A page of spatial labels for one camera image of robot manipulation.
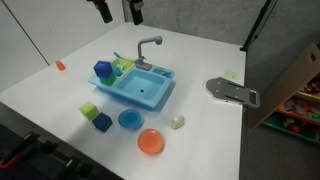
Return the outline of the orange toy bowl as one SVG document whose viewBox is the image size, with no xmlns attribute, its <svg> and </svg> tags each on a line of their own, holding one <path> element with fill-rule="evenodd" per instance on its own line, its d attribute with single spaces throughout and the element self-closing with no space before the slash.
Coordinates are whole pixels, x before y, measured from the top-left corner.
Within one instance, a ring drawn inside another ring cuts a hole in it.
<svg viewBox="0 0 320 180">
<path fill-rule="evenodd" d="M 139 149 L 147 154 L 159 153 L 164 147 L 164 138 L 156 129 L 143 130 L 137 139 Z"/>
</svg>

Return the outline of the blue toy sink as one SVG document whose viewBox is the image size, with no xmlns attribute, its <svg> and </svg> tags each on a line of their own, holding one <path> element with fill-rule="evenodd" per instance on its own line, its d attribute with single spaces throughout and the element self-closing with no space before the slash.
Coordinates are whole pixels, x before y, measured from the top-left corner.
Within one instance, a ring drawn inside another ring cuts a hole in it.
<svg viewBox="0 0 320 180">
<path fill-rule="evenodd" d="M 174 71 L 155 65 L 149 71 L 135 65 L 123 77 L 115 75 L 116 80 L 111 86 L 102 84 L 96 74 L 89 78 L 89 82 L 103 93 L 153 111 L 165 96 L 174 76 Z"/>
</svg>

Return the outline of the small orange toy cup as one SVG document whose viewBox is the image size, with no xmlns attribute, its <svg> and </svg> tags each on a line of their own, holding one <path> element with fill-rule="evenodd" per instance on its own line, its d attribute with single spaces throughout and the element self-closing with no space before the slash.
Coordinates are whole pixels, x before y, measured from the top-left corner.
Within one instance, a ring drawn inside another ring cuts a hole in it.
<svg viewBox="0 0 320 180">
<path fill-rule="evenodd" d="M 59 71 L 64 71 L 66 69 L 65 65 L 61 61 L 56 61 L 55 64 Z"/>
</svg>

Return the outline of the cream toy bottle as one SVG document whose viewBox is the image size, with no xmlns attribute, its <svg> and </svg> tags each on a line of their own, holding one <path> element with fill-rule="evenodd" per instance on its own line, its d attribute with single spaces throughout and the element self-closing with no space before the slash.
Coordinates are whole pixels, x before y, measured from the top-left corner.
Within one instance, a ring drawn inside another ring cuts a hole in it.
<svg viewBox="0 0 320 180">
<path fill-rule="evenodd" d="M 178 129 L 185 124 L 185 117 L 183 115 L 178 115 L 174 117 L 171 121 L 171 128 Z"/>
</svg>

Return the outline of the green toy cube in sink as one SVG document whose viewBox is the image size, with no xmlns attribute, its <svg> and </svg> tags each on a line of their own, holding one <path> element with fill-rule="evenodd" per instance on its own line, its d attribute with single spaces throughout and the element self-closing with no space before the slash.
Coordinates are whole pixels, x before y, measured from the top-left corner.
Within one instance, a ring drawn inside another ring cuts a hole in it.
<svg viewBox="0 0 320 180">
<path fill-rule="evenodd" d="M 109 76 L 108 78 L 100 78 L 100 82 L 104 85 L 111 86 L 116 80 L 115 76 Z"/>
</svg>

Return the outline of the blue toy bowl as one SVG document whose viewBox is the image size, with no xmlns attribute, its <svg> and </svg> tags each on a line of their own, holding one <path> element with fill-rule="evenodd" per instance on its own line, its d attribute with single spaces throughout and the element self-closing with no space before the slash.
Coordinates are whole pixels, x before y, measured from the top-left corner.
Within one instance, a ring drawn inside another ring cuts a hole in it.
<svg viewBox="0 0 320 180">
<path fill-rule="evenodd" d="M 118 123 L 127 129 L 138 129 L 142 126 L 141 114 L 135 109 L 127 109 L 118 116 Z"/>
</svg>

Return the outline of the grey toy faucet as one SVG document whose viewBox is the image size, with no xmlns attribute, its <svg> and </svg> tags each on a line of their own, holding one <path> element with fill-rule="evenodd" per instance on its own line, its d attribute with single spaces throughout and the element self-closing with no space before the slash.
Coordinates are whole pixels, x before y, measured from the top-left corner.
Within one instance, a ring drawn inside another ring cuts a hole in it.
<svg viewBox="0 0 320 180">
<path fill-rule="evenodd" d="M 145 45 L 148 43 L 161 45 L 162 42 L 163 38 L 160 35 L 140 40 L 137 44 L 138 57 L 136 59 L 136 67 L 145 71 L 149 71 L 152 68 L 152 65 L 145 61 Z"/>
</svg>

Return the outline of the dark blue toy cube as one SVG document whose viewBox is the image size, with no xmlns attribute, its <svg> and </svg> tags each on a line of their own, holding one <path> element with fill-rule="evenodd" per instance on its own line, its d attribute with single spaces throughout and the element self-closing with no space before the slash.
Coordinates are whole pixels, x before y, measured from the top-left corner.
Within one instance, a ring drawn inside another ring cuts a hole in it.
<svg viewBox="0 0 320 180">
<path fill-rule="evenodd" d="M 112 119 L 104 113 L 99 113 L 92 120 L 92 123 L 94 124 L 96 129 L 100 130 L 103 133 L 105 133 L 113 124 Z"/>
</svg>

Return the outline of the lime green toy cube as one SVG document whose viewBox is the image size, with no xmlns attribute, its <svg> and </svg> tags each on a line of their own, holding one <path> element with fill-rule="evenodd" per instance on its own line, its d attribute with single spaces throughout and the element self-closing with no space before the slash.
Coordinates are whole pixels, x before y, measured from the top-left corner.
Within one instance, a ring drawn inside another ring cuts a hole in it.
<svg viewBox="0 0 320 180">
<path fill-rule="evenodd" d="M 93 120 L 99 114 L 98 108 L 91 102 L 86 102 L 79 110 L 88 120 Z"/>
</svg>

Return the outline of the pale yellow sticker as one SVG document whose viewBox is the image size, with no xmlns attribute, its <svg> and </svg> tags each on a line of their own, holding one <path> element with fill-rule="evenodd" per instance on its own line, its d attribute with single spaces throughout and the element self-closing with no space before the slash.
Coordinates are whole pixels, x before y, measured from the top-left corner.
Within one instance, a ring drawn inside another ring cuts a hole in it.
<svg viewBox="0 0 320 180">
<path fill-rule="evenodd" d="M 231 71 L 225 71 L 224 77 L 235 80 L 237 79 L 237 73 L 231 72 Z"/>
</svg>

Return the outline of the small blue toy cup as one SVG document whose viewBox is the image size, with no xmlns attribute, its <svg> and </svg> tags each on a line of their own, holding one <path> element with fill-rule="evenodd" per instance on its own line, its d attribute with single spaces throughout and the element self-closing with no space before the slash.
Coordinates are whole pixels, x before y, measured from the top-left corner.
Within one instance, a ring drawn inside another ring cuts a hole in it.
<svg viewBox="0 0 320 180">
<path fill-rule="evenodd" d="M 120 69 L 118 67 L 114 67 L 113 72 L 115 73 L 115 75 L 117 77 L 120 77 L 122 75 L 122 72 L 120 71 Z"/>
</svg>

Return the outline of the grey metal mounting plate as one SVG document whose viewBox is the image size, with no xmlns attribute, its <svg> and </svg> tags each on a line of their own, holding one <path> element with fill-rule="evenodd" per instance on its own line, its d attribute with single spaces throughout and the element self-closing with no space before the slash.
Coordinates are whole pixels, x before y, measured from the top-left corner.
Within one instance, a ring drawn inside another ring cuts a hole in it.
<svg viewBox="0 0 320 180">
<path fill-rule="evenodd" d="M 234 83 L 223 77 L 209 79 L 206 91 L 216 100 L 256 109 L 260 107 L 260 94 L 253 89 Z"/>
</svg>

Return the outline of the purple-blue toy cube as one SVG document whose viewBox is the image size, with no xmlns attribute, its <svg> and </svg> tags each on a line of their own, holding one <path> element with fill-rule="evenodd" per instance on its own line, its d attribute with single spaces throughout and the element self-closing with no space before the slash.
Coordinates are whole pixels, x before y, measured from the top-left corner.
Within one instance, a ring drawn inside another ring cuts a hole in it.
<svg viewBox="0 0 320 180">
<path fill-rule="evenodd" d="M 108 78 L 112 73 L 111 63 L 109 61 L 98 61 L 94 66 L 94 71 L 98 77 Z"/>
</svg>

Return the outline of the yellow-green dish rack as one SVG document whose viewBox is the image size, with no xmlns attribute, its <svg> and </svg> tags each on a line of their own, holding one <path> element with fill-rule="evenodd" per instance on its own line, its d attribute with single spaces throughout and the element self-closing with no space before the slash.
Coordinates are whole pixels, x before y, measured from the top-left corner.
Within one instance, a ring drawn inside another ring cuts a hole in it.
<svg viewBox="0 0 320 180">
<path fill-rule="evenodd" d="M 111 61 L 112 70 L 114 67 L 118 67 L 122 72 L 122 75 L 117 78 L 121 78 L 126 75 L 134 66 L 135 61 L 132 59 L 124 58 L 118 53 L 114 52 L 115 59 Z"/>
</svg>

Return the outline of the wooden toy shelf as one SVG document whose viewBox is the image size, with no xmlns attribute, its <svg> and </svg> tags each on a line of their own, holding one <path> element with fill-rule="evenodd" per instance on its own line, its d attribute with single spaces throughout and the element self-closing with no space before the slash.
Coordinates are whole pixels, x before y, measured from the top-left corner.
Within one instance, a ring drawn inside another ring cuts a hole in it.
<svg viewBox="0 0 320 180">
<path fill-rule="evenodd" d="M 319 144 L 320 51 L 310 43 L 248 114 L 249 127 L 274 130 Z"/>
</svg>

